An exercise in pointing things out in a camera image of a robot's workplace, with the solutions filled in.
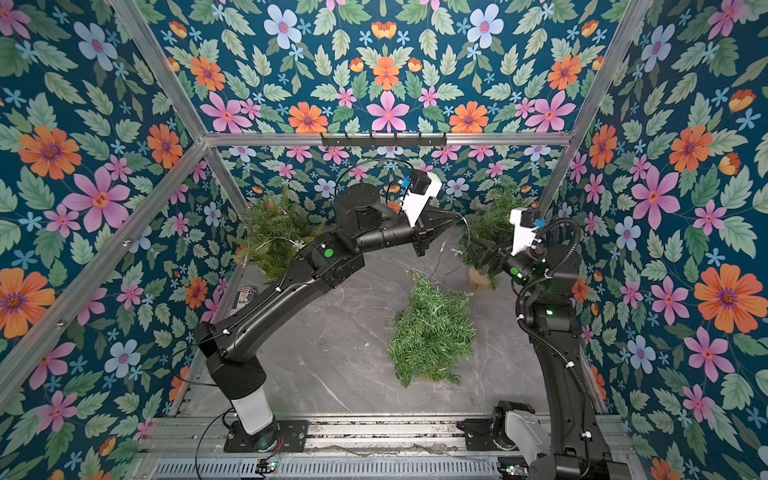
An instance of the gray marble floor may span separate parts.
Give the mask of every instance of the gray marble floor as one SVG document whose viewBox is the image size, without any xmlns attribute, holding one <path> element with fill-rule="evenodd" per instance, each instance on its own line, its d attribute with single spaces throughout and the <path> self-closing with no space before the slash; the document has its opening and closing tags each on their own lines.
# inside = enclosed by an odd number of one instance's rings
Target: gray marble floor
<svg viewBox="0 0 768 480">
<path fill-rule="evenodd" d="M 272 335 L 259 354 L 267 396 L 276 414 L 336 412 L 490 412 L 500 399 L 548 411 L 541 368 L 528 337 L 514 321 L 515 294 L 500 276 L 498 290 L 471 297 L 478 331 L 475 355 L 455 371 L 462 384 L 421 381 L 403 388 L 387 358 L 392 318 L 408 304 L 414 268 L 455 290 L 468 290 L 467 268 L 455 256 L 462 229 L 445 232 L 424 257 L 408 246 L 366 254 L 366 266 L 315 300 Z M 440 248 L 445 250 L 440 257 Z M 249 271 L 245 283 L 259 284 Z M 207 381 L 207 372 L 201 377 Z M 222 412 L 218 389 L 193 387 L 181 415 Z"/>
</svg>

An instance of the pine garland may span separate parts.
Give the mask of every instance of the pine garland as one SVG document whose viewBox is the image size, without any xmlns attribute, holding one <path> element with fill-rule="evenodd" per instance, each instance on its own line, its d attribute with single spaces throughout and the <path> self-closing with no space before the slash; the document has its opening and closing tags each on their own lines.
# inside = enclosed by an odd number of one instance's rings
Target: pine garland
<svg viewBox="0 0 768 480">
<path fill-rule="evenodd" d="M 475 327 L 467 310 L 466 293 L 438 290 L 429 279 L 409 270 L 415 286 L 409 306 L 395 316 L 395 332 L 389 339 L 389 358 L 395 374 L 407 387 L 418 376 L 434 382 L 448 380 L 460 384 L 459 375 L 450 371 L 456 362 L 472 355 Z"/>
</svg>

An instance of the pink flower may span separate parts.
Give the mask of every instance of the pink flower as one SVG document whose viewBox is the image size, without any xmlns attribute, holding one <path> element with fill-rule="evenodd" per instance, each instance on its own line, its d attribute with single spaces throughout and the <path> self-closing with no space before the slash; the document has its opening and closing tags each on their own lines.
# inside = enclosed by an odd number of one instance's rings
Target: pink flower
<svg viewBox="0 0 768 480">
<path fill-rule="evenodd" d="M 209 117 L 215 117 L 214 129 L 216 131 L 225 131 L 230 129 L 230 132 L 239 134 L 242 132 L 240 127 L 251 127 L 253 122 L 245 117 L 238 115 L 240 113 L 240 101 L 230 100 L 227 102 L 227 106 L 224 106 L 224 100 L 218 94 L 211 92 L 208 94 L 208 100 L 213 106 L 203 104 L 200 109 Z"/>
<path fill-rule="evenodd" d="M 248 114 L 248 118 L 253 120 L 254 118 L 261 118 L 261 105 L 254 104 L 253 100 L 250 98 L 247 101 L 240 100 L 240 113 L 241 114 Z"/>
<path fill-rule="evenodd" d="M 352 108 L 352 104 L 357 101 L 357 97 L 352 95 L 352 88 L 345 90 L 344 87 L 339 87 L 339 93 L 336 94 L 336 100 L 339 101 L 339 106 L 347 106 Z"/>
<path fill-rule="evenodd" d="M 592 212 L 589 213 L 589 217 L 584 219 L 584 225 L 587 226 L 587 232 L 590 235 L 594 235 L 596 231 L 600 230 L 598 220 L 600 220 L 600 217 L 596 217 Z"/>
<path fill-rule="evenodd" d="M 320 147 L 320 151 L 326 152 L 323 155 L 323 160 L 333 160 L 336 165 L 341 164 L 342 158 L 349 158 L 349 152 L 344 151 L 344 147 Z"/>
<path fill-rule="evenodd" d="M 575 108 L 576 104 L 565 104 L 565 90 L 560 90 L 553 98 L 550 104 L 546 100 L 539 98 L 536 101 L 536 111 L 539 115 L 532 115 L 525 124 L 529 127 L 538 125 L 536 131 L 549 131 L 549 127 L 552 130 L 559 131 L 565 128 L 565 120 L 561 117 L 563 115 L 570 114 Z"/>
<path fill-rule="evenodd" d="M 419 101 L 424 104 L 424 108 L 427 108 L 430 105 L 437 105 L 439 98 L 440 94 L 435 91 L 435 87 L 429 87 L 429 90 L 422 88 L 422 96 L 419 97 Z"/>
<path fill-rule="evenodd" d="M 355 177 L 355 180 L 360 181 L 363 178 L 368 178 L 367 171 L 368 169 L 366 167 L 353 167 L 352 170 L 349 171 L 349 176 Z"/>
<path fill-rule="evenodd" d="M 78 407 L 70 406 L 78 399 L 77 393 L 70 393 L 64 398 L 64 393 L 59 390 L 53 394 L 51 405 L 39 406 L 35 413 L 42 417 L 38 425 L 38 433 L 46 430 L 49 426 L 54 432 L 61 430 L 64 426 L 64 419 L 77 415 Z"/>
<path fill-rule="evenodd" d="M 516 117 L 522 116 L 523 118 L 528 118 L 528 114 L 536 112 L 536 102 L 523 98 L 522 103 L 515 105 L 515 108 L 518 109 L 518 111 L 515 112 Z"/>
<path fill-rule="evenodd" d="M 126 167 L 128 161 L 125 160 L 125 157 L 118 159 L 114 155 L 110 155 L 109 161 L 110 163 L 104 164 L 104 167 L 112 172 L 112 180 L 117 180 L 119 178 L 121 182 L 127 182 L 127 175 L 134 173 L 132 169 Z"/>
<path fill-rule="evenodd" d="M 680 303 L 688 298 L 688 289 L 675 289 L 670 277 L 664 279 L 663 285 L 663 290 L 658 285 L 653 285 L 650 288 L 650 291 L 653 292 L 657 298 L 661 299 L 656 300 L 654 305 L 651 307 L 654 312 L 663 311 L 664 319 L 667 321 L 668 325 L 672 325 L 674 323 L 675 313 L 682 318 L 689 318 L 690 314 L 688 313 L 688 308 Z"/>
<path fill-rule="evenodd" d="M 640 282 L 633 282 L 628 278 L 624 281 L 624 285 L 621 287 L 621 292 L 624 294 L 624 303 L 632 305 L 632 308 L 637 308 L 637 301 L 642 301 L 643 294 L 638 292 L 640 289 Z"/>
<path fill-rule="evenodd" d="M 149 431 L 152 428 L 152 418 L 144 420 L 142 423 L 138 424 L 136 427 L 136 435 L 134 435 L 134 440 L 137 442 L 140 442 L 145 436 L 149 435 Z"/>
<path fill-rule="evenodd" d="M 277 165 L 277 171 L 280 172 L 281 177 L 285 177 L 288 180 L 293 178 L 293 175 L 296 174 L 296 171 L 293 170 L 293 165 L 291 164 L 286 165 L 283 162 L 280 162 Z"/>
<path fill-rule="evenodd" d="M 67 207 L 64 205 L 59 204 L 55 212 L 48 210 L 43 215 L 51 221 L 45 228 L 49 232 L 58 230 L 62 237 L 67 238 L 69 230 L 80 230 L 80 224 L 74 221 L 79 216 L 78 212 L 67 212 Z"/>
<path fill-rule="evenodd" d="M 208 175 L 205 173 L 207 167 L 208 164 L 205 163 L 205 160 L 198 162 L 197 166 L 192 170 L 192 180 L 194 180 L 194 183 L 199 184 L 201 179 L 205 180 L 208 178 Z"/>
<path fill-rule="evenodd" d="M 677 172 L 666 174 L 664 179 L 659 182 L 659 170 L 651 165 L 645 178 L 647 187 L 640 184 L 632 187 L 632 195 L 638 200 L 642 200 L 634 208 L 632 217 L 635 219 L 643 218 L 645 214 L 648 214 L 648 224 L 650 228 L 656 230 L 661 223 L 659 208 L 668 214 L 677 212 L 680 209 L 677 198 L 664 194 L 675 188 L 679 176 L 680 174 Z"/>
<path fill-rule="evenodd" d="M 584 343 L 589 345 L 594 339 L 594 332 L 589 329 L 589 325 L 581 327 L 581 338 L 584 339 Z"/>
<path fill-rule="evenodd" d="M 141 288 L 138 283 L 131 282 L 130 285 L 123 283 L 120 285 L 120 291 L 122 293 L 118 295 L 118 302 L 123 303 L 124 309 L 128 310 L 131 308 L 131 305 L 138 305 L 141 303 L 139 296 L 144 293 L 144 289 Z"/>
<path fill-rule="evenodd" d="M 459 145 L 451 145 L 445 146 L 439 150 L 435 150 L 432 152 L 432 158 L 439 158 L 440 164 L 445 165 L 448 160 L 455 161 L 458 158 L 458 155 L 456 154 L 457 151 L 461 150 L 462 148 Z"/>
<path fill-rule="evenodd" d="M 185 195 L 186 192 L 189 191 L 189 187 L 186 184 L 181 184 L 179 186 L 179 189 L 174 192 L 173 195 L 170 196 L 170 204 L 175 205 L 176 202 L 181 202 L 182 204 L 185 204 L 187 202 L 187 195 Z"/>
<path fill-rule="evenodd" d="M 93 232 L 101 227 L 101 219 L 107 221 L 110 227 L 118 228 L 128 218 L 128 210 L 118 201 L 128 198 L 131 189 L 125 185 L 116 185 L 112 188 L 109 170 L 99 167 L 95 174 L 96 184 L 85 175 L 75 174 L 74 184 L 85 192 L 81 194 L 69 194 L 61 202 L 72 210 L 88 213 L 83 217 L 85 231 Z"/>
<path fill-rule="evenodd" d="M 7 37 L 13 35 L 16 30 L 22 37 L 29 38 L 29 32 L 22 24 L 30 21 L 29 15 L 13 9 L 13 0 L 0 0 L 0 33 Z"/>
<path fill-rule="evenodd" d="M 500 177 L 501 175 L 504 174 L 504 170 L 506 170 L 506 169 L 507 169 L 507 167 L 505 167 L 502 164 L 502 161 L 499 160 L 495 164 L 490 164 L 488 166 L 488 175 L 490 175 L 491 178 Z"/>
<path fill-rule="evenodd" d="M 707 23 L 714 25 L 714 28 L 710 30 L 709 40 L 717 37 L 718 33 L 723 34 L 723 37 L 730 35 L 731 30 L 733 30 L 733 23 L 750 12 L 750 8 L 744 5 L 743 0 L 723 0 L 720 7 L 723 11 L 713 13 L 707 20 Z"/>
<path fill-rule="evenodd" d="M 721 353 L 728 351 L 728 340 L 715 339 L 710 344 L 710 334 L 702 326 L 696 331 L 696 337 L 699 339 L 698 342 L 691 337 L 683 340 L 685 346 L 695 352 L 688 357 L 688 365 L 695 369 L 704 365 L 704 373 L 707 374 L 707 378 L 711 382 L 717 381 L 719 376 L 717 369 L 723 370 L 725 373 L 736 371 L 728 359 L 720 356 Z"/>
<path fill-rule="evenodd" d="M 336 4 L 339 5 L 346 5 L 346 0 L 326 0 L 326 7 L 333 12 L 333 9 L 336 7 Z"/>
<path fill-rule="evenodd" d="M 400 118 L 408 113 L 411 108 L 406 104 L 395 105 L 395 95 L 387 90 L 382 93 L 381 107 L 376 104 L 366 106 L 368 113 L 374 117 L 379 117 L 373 121 L 371 130 L 381 131 L 386 127 L 387 133 L 392 133 L 392 128 L 403 131 L 406 129 L 406 123 Z"/>
<path fill-rule="evenodd" d="M 300 164 L 307 158 L 312 158 L 309 147 L 286 147 L 288 149 L 288 158 L 296 158 Z"/>
<path fill-rule="evenodd" d="M 685 386 L 683 387 L 683 393 L 688 397 L 686 400 L 683 400 L 683 406 L 694 411 L 694 418 L 697 422 L 701 423 L 704 419 L 707 419 L 708 422 L 715 421 L 715 415 L 710 410 L 715 406 L 715 401 L 710 397 L 703 396 L 700 386 L 694 385 L 693 392 Z"/>
<path fill-rule="evenodd" d="M 78 323 L 81 325 L 88 323 L 88 320 L 91 319 L 91 313 L 95 313 L 96 315 L 104 313 L 104 304 L 102 302 L 97 302 L 96 300 L 103 299 L 106 294 L 106 288 L 100 286 L 96 289 L 96 292 L 91 297 L 91 301 L 88 302 L 88 305 L 86 305 L 84 309 L 80 310 L 80 313 L 78 313 Z"/>
<path fill-rule="evenodd" d="M 587 154 L 576 153 L 576 157 L 568 165 L 571 168 L 571 180 L 576 180 L 576 183 L 581 181 L 581 175 L 587 173 L 587 168 L 584 164 L 587 163 Z"/>
<path fill-rule="evenodd" d="M 694 227 L 704 228 L 704 233 L 709 236 L 712 233 L 712 227 L 720 230 L 725 228 L 725 223 L 720 219 L 728 211 L 725 207 L 715 208 L 715 201 L 710 200 L 707 202 L 707 209 L 697 208 L 694 210 L 698 220 L 694 222 Z"/>
<path fill-rule="evenodd" d="M 62 343 L 51 350 L 48 355 L 43 357 L 43 360 L 38 364 L 38 368 L 29 377 L 29 386 L 33 390 L 39 389 L 48 378 L 48 370 L 51 371 L 51 375 L 65 375 L 67 373 L 67 363 L 59 359 L 72 353 L 72 350 L 74 350 L 74 343 L 72 342 Z"/>
<path fill-rule="evenodd" d="M 493 157 L 494 155 L 493 145 L 472 145 L 470 148 L 472 151 L 469 152 L 469 157 L 477 157 L 477 161 L 483 161 L 486 157 Z"/>
<path fill-rule="evenodd" d="M 600 195 L 605 192 L 605 186 L 600 185 L 602 182 L 603 174 L 596 177 L 594 174 L 589 174 L 589 184 L 584 185 L 584 191 L 587 192 L 587 203 L 600 203 Z"/>
<path fill-rule="evenodd" d="M 632 180 L 637 181 L 637 179 L 639 178 L 642 178 L 643 180 L 645 180 L 645 177 L 647 175 L 646 170 L 650 168 L 650 162 L 647 160 L 648 160 L 647 155 L 643 155 L 640 158 L 637 158 L 637 157 L 634 158 L 634 166 L 629 169 L 629 173 L 634 175 Z"/>
<path fill-rule="evenodd" d="M 184 218 L 184 214 L 172 215 L 170 220 L 173 222 L 171 229 L 176 232 L 179 237 L 190 231 L 190 228 L 187 226 L 190 223 L 190 219 Z"/>
</svg>

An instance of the orange flower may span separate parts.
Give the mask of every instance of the orange flower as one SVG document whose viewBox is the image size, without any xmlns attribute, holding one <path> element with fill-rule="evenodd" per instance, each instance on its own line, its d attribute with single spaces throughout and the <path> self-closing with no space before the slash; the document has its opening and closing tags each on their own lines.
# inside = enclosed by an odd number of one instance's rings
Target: orange flower
<svg viewBox="0 0 768 480">
<path fill-rule="evenodd" d="M 592 35 L 595 30 L 598 29 L 598 25 L 600 22 L 596 20 L 590 20 L 589 22 L 585 23 L 583 27 L 581 27 L 581 34 L 584 37 L 588 37 L 589 35 Z"/>
<path fill-rule="evenodd" d="M 349 69 L 351 71 L 361 72 L 363 68 L 362 59 L 360 57 L 353 58 L 352 61 L 349 63 Z"/>
<path fill-rule="evenodd" d="M 590 163 L 592 167 L 605 168 L 614 158 L 614 149 L 618 145 L 615 137 L 616 129 L 603 125 L 599 132 L 592 137 L 592 146 L 589 147 Z"/>
<path fill-rule="evenodd" d="M 739 154 L 736 152 L 730 153 L 720 159 L 720 171 L 726 175 L 735 175 L 739 173 L 741 168 L 741 160 Z"/>
<path fill-rule="evenodd" d="M 187 37 L 187 27 L 183 26 L 179 22 L 171 22 L 168 24 L 170 27 L 170 30 L 176 34 L 178 38 L 186 38 Z"/>
<path fill-rule="evenodd" d="M 670 467 L 669 462 L 655 458 L 650 466 L 650 474 L 654 480 L 680 480 L 680 474 Z"/>
<path fill-rule="evenodd" d="M 395 65 L 395 61 L 390 57 L 381 57 L 379 64 L 373 67 L 376 83 L 384 90 L 392 90 L 392 87 L 400 82 L 397 78 L 399 73 L 400 67 Z"/>
<path fill-rule="evenodd" d="M 24 147 L 18 151 L 22 161 L 32 164 L 30 170 L 41 177 L 50 174 L 52 180 L 61 180 L 64 174 L 72 174 L 82 160 L 75 153 L 80 150 L 78 144 L 58 128 L 51 132 L 48 127 L 36 127 L 35 135 L 24 134 L 18 142 Z"/>
<path fill-rule="evenodd" d="M 586 301 L 587 296 L 589 295 L 589 285 L 587 285 L 587 280 L 578 277 L 576 283 L 571 288 L 571 292 L 574 293 L 574 298 L 577 302 L 583 303 Z"/>
<path fill-rule="evenodd" d="M 692 172 L 699 167 L 699 162 L 710 156 L 712 150 L 707 146 L 712 144 L 712 134 L 705 134 L 706 130 L 703 125 L 697 125 L 693 130 L 688 127 L 680 133 L 680 138 L 674 139 L 670 163 L 675 170 Z"/>
<path fill-rule="evenodd" d="M 159 164 L 163 164 L 167 170 L 174 167 L 179 161 L 183 151 L 179 145 L 179 136 L 170 131 L 166 124 L 152 125 L 149 129 L 151 137 L 147 137 L 147 146 L 153 150 L 152 158 Z"/>
<path fill-rule="evenodd" d="M 605 391 L 605 379 L 600 373 L 598 373 L 598 368 L 596 366 L 590 365 L 589 369 L 592 371 L 594 382 L 598 385 L 598 392 L 600 393 L 600 396 L 603 397 L 603 400 L 605 400 L 608 397 L 608 392 Z"/>
<path fill-rule="evenodd" d="M 424 65 L 422 65 L 422 61 L 418 58 L 411 58 L 408 60 L 408 69 L 414 73 L 417 71 L 421 71 L 422 68 L 424 68 Z"/>
<path fill-rule="evenodd" d="M 223 90 L 227 79 L 221 73 L 221 67 L 216 62 L 208 61 L 208 57 L 192 58 L 190 67 L 192 75 L 196 75 L 197 83 L 204 85 L 210 91 Z"/>
<path fill-rule="evenodd" d="M 108 438 L 107 441 L 104 442 L 104 444 L 101 447 L 99 447 L 98 454 L 101 455 L 102 457 L 105 457 L 110 453 L 112 453 L 112 450 L 114 450 L 114 444 L 116 441 L 117 439 L 115 437 Z"/>
<path fill-rule="evenodd" d="M 291 107 L 288 113 L 291 115 L 288 123 L 296 128 L 298 134 L 324 134 L 328 131 L 328 119 L 315 105 L 310 107 L 305 101 L 300 101 L 299 107 Z"/>
<path fill-rule="evenodd" d="M 393 22 L 375 22 L 371 24 L 371 31 L 376 38 L 392 38 L 397 32 L 397 24 Z"/>
<path fill-rule="evenodd" d="M 763 284 L 748 273 L 741 275 L 736 265 L 724 263 L 720 273 L 710 267 L 701 274 L 704 283 L 697 283 L 694 296 L 702 303 L 699 312 L 706 320 L 715 319 L 715 328 L 733 333 L 735 323 L 739 331 L 749 333 L 757 329 L 757 321 L 768 315 L 768 300 L 754 295 L 763 291 Z"/>
<path fill-rule="evenodd" d="M 205 296 L 208 293 L 208 282 L 203 280 L 202 276 L 193 278 L 190 285 L 187 287 L 187 298 L 184 299 L 190 308 L 197 308 L 203 304 Z"/>
<path fill-rule="evenodd" d="M 578 55 L 571 57 L 565 55 L 563 61 L 556 61 L 552 65 L 552 71 L 547 76 L 547 80 L 550 81 L 549 86 L 554 90 L 565 90 L 568 85 L 574 83 L 577 80 L 576 75 L 581 73 L 581 57 Z"/>
<path fill-rule="evenodd" d="M 757 95 L 752 93 L 751 90 L 738 90 L 730 98 L 728 108 L 730 108 L 731 111 L 741 111 L 744 108 L 749 107 L 752 102 L 755 101 L 755 98 L 757 98 Z"/>
<path fill-rule="evenodd" d="M 456 107 L 456 115 L 451 116 L 451 131 L 455 134 L 479 134 L 482 128 L 488 125 L 488 117 L 485 116 L 487 113 L 488 109 L 484 106 L 478 107 L 476 101 L 467 102 L 466 106 L 459 105 Z"/>
<path fill-rule="evenodd" d="M 45 313 L 43 306 L 56 300 L 52 288 L 43 288 L 48 279 L 38 272 L 24 278 L 20 268 L 0 270 L 0 329 L 5 327 L 5 338 L 26 335 L 27 323 L 35 325 Z"/>
<path fill-rule="evenodd" d="M 190 371 L 190 367 L 185 366 L 183 369 L 181 369 L 181 378 L 187 379 L 187 374 Z M 170 392 L 168 392 L 168 401 L 173 402 L 176 397 L 179 395 L 179 390 L 181 390 L 181 386 L 184 384 L 183 381 L 178 379 L 177 377 L 174 377 L 173 380 L 170 381 L 170 386 L 173 387 L 170 389 Z"/>
</svg>

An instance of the light blue flower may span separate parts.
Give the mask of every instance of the light blue flower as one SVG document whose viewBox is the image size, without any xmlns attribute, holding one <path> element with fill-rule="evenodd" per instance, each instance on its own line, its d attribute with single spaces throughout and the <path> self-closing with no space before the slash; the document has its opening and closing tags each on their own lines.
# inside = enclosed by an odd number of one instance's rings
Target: light blue flower
<svg viewBox="0 0 768 480">
<path fill-rule="evenodd" d="M 69 18 L 67 18 L 69 15 L 67 14 L 67 12 L 63 12 L 62 10 L 59 10 L 58 7 L 53 8 L 53 13 L 51 15 L 53 15 L 53 18 L 57 18 L 58 22 L 62 25 L 65 23 L 69 23 Z"/>
<path fill-rule="evenodd" d="M 755 128 L 755 120 L 762 117 L 763 114 L 754 114 L 752 115 L 752 108 L 747 108 L 746 112 L 744 112 L 743 118 L 737 118 L 736 123 L 741 124 L 739 127 L 739 131 L 742 131 L 744 128 L 749 127 L 750 130 Z"/>
<path fill-rule="evenodd" d="M 42 225 L 40 224 L 40 220 L 42 220 L 43 217 L 36 217 L 32 214 L 32 212 L 27 212 L 27 217 L 20 219 L 18 222 L 21 225 L 27 226 L 27 231 L 31 232 L 35 228 L 42 228 Z"/>
<path fill-rule="evenodd" d="M 83 356 L 80 355 L 77 360 L 72 360 L 69 363 L 69 366 L 72 367 L 72 373 L 80 373 L 83 371 L 83 367 L 88 363 L 87 360 L 83 359 Z"/>
<path fill-rule="evenodd" d="M 83 451 L 77 453 L 70 453 L 69 454 L 69 462 L 64 464 L 64 468 L 69 468 L 74 472 L 74 470 L 78 467 L 78 463 L 82 463 L 83 459 L 80 458 L 83 455 Z"/>
<path fill-rule="evenodd" d="M 720 262 L 725 260 L 725 256 L 720 255 L 720 251 L 718 250 L 717 247 L 714 247 L 712 249 L 712 253 L 706 252 L 704 256 L 706 256 L 709 259 L 707 261 L 707 265 L 712 265 L 714 263 L 716 266 L 720 266 Z"/>
<path fill-rule="evenodd" d="M 456 24 L 456 30 L 458 30 L 462 35 L 472 28 L 472 26 L 469 24 L 469 19 L 464 17 L 464 20 L 462 20 L 461 23 Z"/>
<path fill-rule="evenodd" d="M 11 266 L 21 265 L 23 270 L 28 269 L 31 263 L 38 262 L 37 259 L 32 258 L 35 255 L 34 250 L 29 250 L 27 253 L 24 253 L 21 250 L 14 250 L 13 254 L 16 255 L 18 259 L 13 260 Z"/>
<path fill-rule="evenodd" d="M 8 95 L 8 97 L 5 97 L 5 103 L 14 104 L 16 108 L 21 108 L 22 104 L 27 103 L 27 99 L 22 98 L 21 90 L 10 91 L 7 87 L 3 87 L 2 90 Z"/>
</svg>

